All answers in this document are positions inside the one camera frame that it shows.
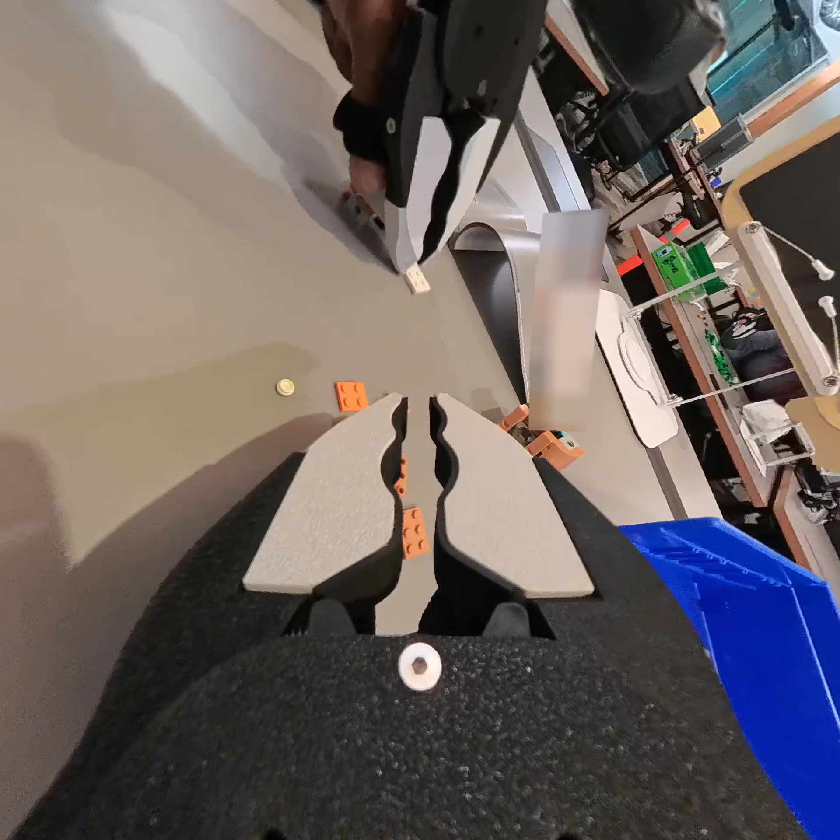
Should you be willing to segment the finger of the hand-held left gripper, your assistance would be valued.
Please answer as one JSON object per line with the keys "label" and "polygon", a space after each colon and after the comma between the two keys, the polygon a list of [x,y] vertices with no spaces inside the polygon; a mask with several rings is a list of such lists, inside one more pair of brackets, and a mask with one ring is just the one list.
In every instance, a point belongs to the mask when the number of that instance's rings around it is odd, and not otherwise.
{"label": "finger of the hand-held left gripper", "polygon": [[384,200],[385,248],[398,275],[404,276],[419,264],[432,221],[434,196],[452,146],[445,121],[424,117],[405,205]]}
{"label": "finger of the hand-held left gripper", "polygon": [[433,194],[425,259],[446,245],[466,215],[482,183],[501,121],[485,115],[451,115],[444,119],[444,126],[452,145]]}

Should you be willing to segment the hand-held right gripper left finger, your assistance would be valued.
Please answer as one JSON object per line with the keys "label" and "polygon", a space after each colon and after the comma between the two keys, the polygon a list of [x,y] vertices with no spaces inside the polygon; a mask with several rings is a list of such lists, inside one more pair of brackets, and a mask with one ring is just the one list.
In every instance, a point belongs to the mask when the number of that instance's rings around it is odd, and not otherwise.
{"label": "hand-held right gripper left finger", "polygon": [[390,393],[315,440],[248,567],[247,592],[369,608],[403,566],[401,474],[407,398]]}

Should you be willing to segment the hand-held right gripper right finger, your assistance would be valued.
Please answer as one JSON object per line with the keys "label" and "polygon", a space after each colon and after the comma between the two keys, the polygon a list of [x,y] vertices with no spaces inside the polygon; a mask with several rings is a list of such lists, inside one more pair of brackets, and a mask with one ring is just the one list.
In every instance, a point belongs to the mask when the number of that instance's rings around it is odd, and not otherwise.
{"label": "hand-held right gripper right finger", "polygon": [[434,526],[436,595],[467,614],[507,601],[595,593],[534,458],[509,432],[447,393],[429,399],[441,486]]}

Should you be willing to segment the orange grey brick assembly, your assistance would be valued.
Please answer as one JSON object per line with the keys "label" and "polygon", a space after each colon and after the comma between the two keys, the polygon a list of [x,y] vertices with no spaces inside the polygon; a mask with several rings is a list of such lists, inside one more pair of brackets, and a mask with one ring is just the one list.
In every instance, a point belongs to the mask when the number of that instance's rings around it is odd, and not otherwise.
{"label": "orange grey brick assembly", "polygon": [[383,236],[385,232],[384,210],[376,204],[378,196],[369,198],[357,190],[352,182],[343,184],[341,193],[342,210],[357,226],[366,226]]}

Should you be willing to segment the wide brown brick plate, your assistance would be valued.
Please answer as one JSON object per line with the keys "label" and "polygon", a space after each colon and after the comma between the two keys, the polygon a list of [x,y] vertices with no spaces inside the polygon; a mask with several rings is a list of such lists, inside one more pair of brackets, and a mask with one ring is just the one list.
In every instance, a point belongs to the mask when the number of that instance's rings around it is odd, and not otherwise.
{"label": "wide brown brick plate", "polygon": [[415,559],[431,550],[424,515],[419,507],[409,507],[403,510],[402,549],[405,560]]}

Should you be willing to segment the blue plastic bin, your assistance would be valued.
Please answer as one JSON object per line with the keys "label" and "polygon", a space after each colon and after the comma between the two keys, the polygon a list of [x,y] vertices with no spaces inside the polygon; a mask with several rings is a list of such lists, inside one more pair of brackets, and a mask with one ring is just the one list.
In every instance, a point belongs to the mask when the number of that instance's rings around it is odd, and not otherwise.
{"label": "blue plastic bin", "polygon": [[620,528],[688,615],[755,758],[839,838],[839,615],[827,583],[719,518]]}

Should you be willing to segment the long office desk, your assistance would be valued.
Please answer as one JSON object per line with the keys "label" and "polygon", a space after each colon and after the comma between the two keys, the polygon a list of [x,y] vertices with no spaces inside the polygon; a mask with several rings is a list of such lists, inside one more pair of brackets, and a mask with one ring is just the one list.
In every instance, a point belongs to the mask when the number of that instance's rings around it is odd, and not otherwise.
{"label": "long office desk", "polygon": [[[694,398],[724,387],[707,334],[718,335],[701,301],[668,299],[646,310],[640,327],[669,397]],[[838,509],[824,509],[826,488],[810,461],[762,473],[739,432],[744,391],[676,408],[721,515],[838,589]]]}

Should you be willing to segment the grey desk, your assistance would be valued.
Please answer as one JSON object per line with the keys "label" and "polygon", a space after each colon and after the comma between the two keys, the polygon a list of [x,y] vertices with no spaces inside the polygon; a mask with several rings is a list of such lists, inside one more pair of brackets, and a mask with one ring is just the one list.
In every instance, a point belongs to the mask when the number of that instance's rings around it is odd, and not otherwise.
{"label": "grey desk", "polygon": [[[453,256],[413,295],[340,212],[346,88],[307,2],[2,2],[2,837],[182,556],[338,422],[517,403]],[[275,392],[290,379],[293,396]]]}

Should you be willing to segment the person's left hand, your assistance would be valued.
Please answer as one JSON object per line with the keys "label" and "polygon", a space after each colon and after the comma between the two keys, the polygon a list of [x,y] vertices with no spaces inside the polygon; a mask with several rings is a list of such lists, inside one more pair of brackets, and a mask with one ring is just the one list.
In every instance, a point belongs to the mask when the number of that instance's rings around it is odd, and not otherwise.
{"label": "person's left hand", "polygon": [[350,157],[350,179],[358,192],[381,193],[385,167],[385,95],[392,53],[407,18],[403,1],[319,2],[329,53],[350,89],[340,100],[333,127]]}

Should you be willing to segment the brown yellow brick assembly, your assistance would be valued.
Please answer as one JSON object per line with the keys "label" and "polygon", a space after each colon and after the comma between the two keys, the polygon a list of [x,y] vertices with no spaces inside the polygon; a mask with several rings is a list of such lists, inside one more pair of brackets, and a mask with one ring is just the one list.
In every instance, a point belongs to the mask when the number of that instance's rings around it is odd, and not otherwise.
{"label": "brown yellow brick assembly", "polygon": [[566,469],[585,454],[570,435],[531,427],[529,406],[526,404],[517,406],[497,425],[518,441],[531,458],[542,459],[557,471]]}

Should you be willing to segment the grey instruction booklet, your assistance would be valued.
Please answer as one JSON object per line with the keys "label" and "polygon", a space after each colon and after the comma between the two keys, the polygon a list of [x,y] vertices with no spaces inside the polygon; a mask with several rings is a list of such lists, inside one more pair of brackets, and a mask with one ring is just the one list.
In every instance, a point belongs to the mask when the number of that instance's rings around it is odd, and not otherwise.
{"label": "grey instruction booklet", "polygon": [[449,240],[515,393],[551,418],[571,420],[590,397],[608,219],[547,213],[531,232],[490,179]]}

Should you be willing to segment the black office chair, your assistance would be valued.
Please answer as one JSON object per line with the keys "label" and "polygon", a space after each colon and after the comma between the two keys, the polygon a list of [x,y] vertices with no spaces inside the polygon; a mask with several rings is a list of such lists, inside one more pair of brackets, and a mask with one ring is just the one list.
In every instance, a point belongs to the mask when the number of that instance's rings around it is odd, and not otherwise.
{"label": "black office chair", "polygon": [[573,1],[606,75],[654,94],[706,69],[724,49],[728,24],[713,1]]}

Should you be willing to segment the green brick box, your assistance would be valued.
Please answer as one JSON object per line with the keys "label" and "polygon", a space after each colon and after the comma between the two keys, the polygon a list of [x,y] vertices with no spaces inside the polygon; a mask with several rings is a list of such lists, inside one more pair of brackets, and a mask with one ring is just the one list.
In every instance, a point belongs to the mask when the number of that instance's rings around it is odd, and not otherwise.
{"label": "green brick box", "polygon": [[697,285],[703,275],[699,273],[686,249],[680,243],[676,241],[667,244],[660,243],[650,255],[667,291],[688,289],[676,295],[676,300],[691,302],[704,296],[702,286]]}

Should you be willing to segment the scattered green bricks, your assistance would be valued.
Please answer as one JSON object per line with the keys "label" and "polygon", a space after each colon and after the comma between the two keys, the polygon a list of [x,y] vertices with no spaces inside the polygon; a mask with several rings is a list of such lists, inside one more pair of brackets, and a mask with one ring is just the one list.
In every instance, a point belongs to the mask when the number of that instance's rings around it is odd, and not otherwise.
{"label": "scattered green bricks", "polygon": [[704,337],[719,379],[727,386],[740,384],[740,378],[722,348],[719,337],[708,329],[704,330]]}

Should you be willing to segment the black tablet tan frame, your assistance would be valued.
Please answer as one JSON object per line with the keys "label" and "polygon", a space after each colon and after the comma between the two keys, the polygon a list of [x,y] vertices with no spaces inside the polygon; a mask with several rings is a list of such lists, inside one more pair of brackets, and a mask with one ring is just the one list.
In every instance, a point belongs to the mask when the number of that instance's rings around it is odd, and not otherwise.
{"label": "black tablet tan frame", "polygon": [[839,118],[740,174],[722,219],[805,389],[789,412],[837,474]]}

